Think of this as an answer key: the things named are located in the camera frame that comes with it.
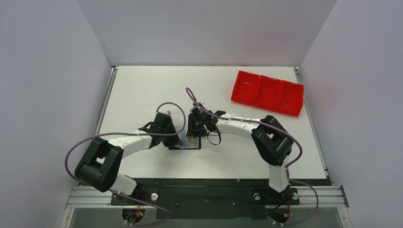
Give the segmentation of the black leather card holder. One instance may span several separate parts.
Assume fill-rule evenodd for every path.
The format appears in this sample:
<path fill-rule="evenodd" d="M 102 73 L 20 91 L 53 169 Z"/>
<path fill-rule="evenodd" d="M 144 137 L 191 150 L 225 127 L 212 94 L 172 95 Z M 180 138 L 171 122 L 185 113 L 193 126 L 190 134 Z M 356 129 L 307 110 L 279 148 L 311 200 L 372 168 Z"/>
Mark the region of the black leather card holder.
<path fill-rule="evenodd" d="M 169 150 L 200 150 L 202 148 L 201 137 L 188 137 L 186 129 L 178 134 L 182 145 L 169 147 Z"/>

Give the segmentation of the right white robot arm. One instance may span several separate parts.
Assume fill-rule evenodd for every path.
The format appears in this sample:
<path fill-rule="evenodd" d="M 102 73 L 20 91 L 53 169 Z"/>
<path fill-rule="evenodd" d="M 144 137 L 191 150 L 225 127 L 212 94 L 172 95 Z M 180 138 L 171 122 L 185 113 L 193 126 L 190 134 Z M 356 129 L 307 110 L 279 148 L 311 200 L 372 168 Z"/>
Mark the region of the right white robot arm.
<path fill-rule="evenodd" d="M 263 119 L 249 119 L 225 111 L 210 113 L 195 105 L 189 114 L 191 126 L 188 135 L 195 135 L 197 130 L 206 130 L 209 133 L 227 133 L 252 140 L 261 158 L 269 166 L 269 199 L 275 203 L 284 200 L 290 185 L 286 165 L 293 142 L 277 119 L 271 115 Z"/>

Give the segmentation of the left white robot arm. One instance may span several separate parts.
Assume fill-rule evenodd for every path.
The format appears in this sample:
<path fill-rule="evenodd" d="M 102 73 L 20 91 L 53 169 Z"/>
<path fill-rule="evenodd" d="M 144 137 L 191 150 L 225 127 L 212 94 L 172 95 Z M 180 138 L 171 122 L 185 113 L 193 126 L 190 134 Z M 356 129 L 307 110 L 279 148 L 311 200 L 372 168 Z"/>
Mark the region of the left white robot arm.
<path fill-rule="evenodd" d="M 159 144 L 165 147 L 181 145 L 170 114 L 157 113 L 154 121 L 139 128 L 133 136 L 105 140 L 94 138 L 78 163 L 74 176 L 100 192 L 114 191 L 123 194 L 129 204 L 141 200 L 138 183 L 119 173 L 123 158 Z"/>

